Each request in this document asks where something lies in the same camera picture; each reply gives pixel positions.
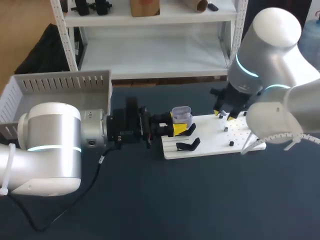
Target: blue water jug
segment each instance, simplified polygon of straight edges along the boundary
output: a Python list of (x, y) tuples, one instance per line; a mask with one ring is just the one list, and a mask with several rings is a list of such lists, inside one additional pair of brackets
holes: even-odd
[(299, 50), (304, 58), (320, 72), (320, 11), (319, 20), (308, 21), (302, 31), (298, 43)]

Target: cardboard tube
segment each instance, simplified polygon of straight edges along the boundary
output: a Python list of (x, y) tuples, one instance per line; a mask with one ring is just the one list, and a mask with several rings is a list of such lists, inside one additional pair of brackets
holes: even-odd
[(189, 8), (197, 11), (198, 13), (203, 13), (208, 6), (207, 0), (182, 0)]

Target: wooden floor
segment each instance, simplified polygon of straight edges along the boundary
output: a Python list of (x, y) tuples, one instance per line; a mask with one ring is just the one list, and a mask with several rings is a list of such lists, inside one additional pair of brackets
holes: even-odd
[(50, 23), (50, 0), (0, 0), (0, 92)]

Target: cable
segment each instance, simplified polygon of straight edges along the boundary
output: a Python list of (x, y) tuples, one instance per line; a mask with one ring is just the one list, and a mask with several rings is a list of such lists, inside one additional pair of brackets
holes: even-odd
[[(251, 151), (253, 148), (255, 148), (256, 146), (258, 146), (260, 144), (263, 144), (263, 143), (271, 141), (271, 140), (282, 139), (282, 138), (293, 138), (293, 140), (295, 138), (298, 138), (300, 140), (304, 139), (304, 140), (307, 140), (307, 141), (310, 141), (310, 142), (313, 142), (315, 144), (320, 145), (320, 139), (316, 138), (314, 136), (311, 136), (311, 135), (308, 135), (308, 134), (303, 134), (303, 133), (293, 134), (291, 132), (285, 132), (285, 133), (278, 133), (278, 134), (275, 134), (275, 135), (267, 136), (267, 137), (264, 137), (262, 139), (259, 139), (259, 140), (255, 141), (255, 142), (253, 142), (248, 147), (242, 149), (241, 155), (245, 155), (247, 152)], [(296, 143), (298, 143), (298, 142), (293, 141), (284, 150), (286, 150), (286, 151), (289, 150)]]
[[(114, 150), (118, 150), (119, 148), (117, 146), (112, 146), (107, 148), (101, 158), (102, 160), (105, 158), (105, 156)], [(73, 208), (77, 203), (79, 203), (86, 195), (87, 193), (91, 190), (91, 188), (93, 187), (93, 185), (95, 184), (95, 182), (97, 181), (99, 172), (100, 172), (100, 168), (101, 168), (101, 163), (102, 160), (99, 160), (98, 166), (96, 168), (94, 177), (90, 183), (90, 185), (74, 200), (74, 202), (67, 207), (60, 215), (58, 215), (53, 221), (51, 221), (47, 226), (39, 228), (37, 227), (37, 225), (35, 224), (34, 220), (32, 219), (30, 213), (28, 212), (28, 210), (26, 209), (26, 207), (20, 202), (20, 200), (18, 200), (17, 198), (15, 198), (11, 193), (9, 193), (7, 196), (20, 208), (20, 210), (23, 212), (24, 216), (26, 217), (28, 223), (30, 224), (30, 226), (32, 227), (32, 229), (36, 232), (44, 232), (45, 230), (47, 230), (56, 220), (58, 220), (65, 212), (67, 212), (68, 210), (70, 210), (71, 208)]]

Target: black cable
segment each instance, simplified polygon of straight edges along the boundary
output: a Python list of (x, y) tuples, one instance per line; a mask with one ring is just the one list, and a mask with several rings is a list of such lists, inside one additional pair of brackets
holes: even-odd
[(21, 209), (21, 211), (23, 212), (24, 216), (26, 217), (26, 219), (28, 220), (28, 223), (30, 224), (30, 226), (32, 227), (33, 230), (35, 230), (36, 232), (44, 232), (45, 230), (47, 230), (51, 224), (53, 224), (56, 220), (58, 220), (65, 212), (67, 212), (69, 209), (73, 208), (78, 202), (80, 202), (86, 195), (87, 193), (91, 190), (91, 188), (93, 187), (93, 185), (95, 184), (95, 182), (97, 181), (97, 178), (98, 178), (98, 175), (99, 175), (99, 172), (100, 172), (100, 168), (101, 168), (101, 159), (103, 160), (105, 158), (105, 156), (113, 151), (113, 150), (117, 150), (119, 149), (118, 147), (116, 146), (112, 146), (110, 148), (107, 148), (101, 158), (100, 158), (100, 161), (98, 163), (98, 166), (96, 168), (96, 171), (95, 171), (95, 174), (94, 174), (94, 177), (90, 183), (90, 185), (74, 200), (74, 202), (69, 206), (67, 207), (59, 216), (57, 216), (53, 221), (51, 221), (47, 226), (45, 227), (42, 227), (42, 228), (39, 228), (37, 227), (37, 225), (35, 224), (34, 220), (32, 219), (30, 213), (28, 212), (28, 210), (25, 208), (25, 206), (17, 199), (14, 197), (14, 195), (12, 195), (11, 193), (9, 193), (7, 196), (12, 199), (12, 201)]

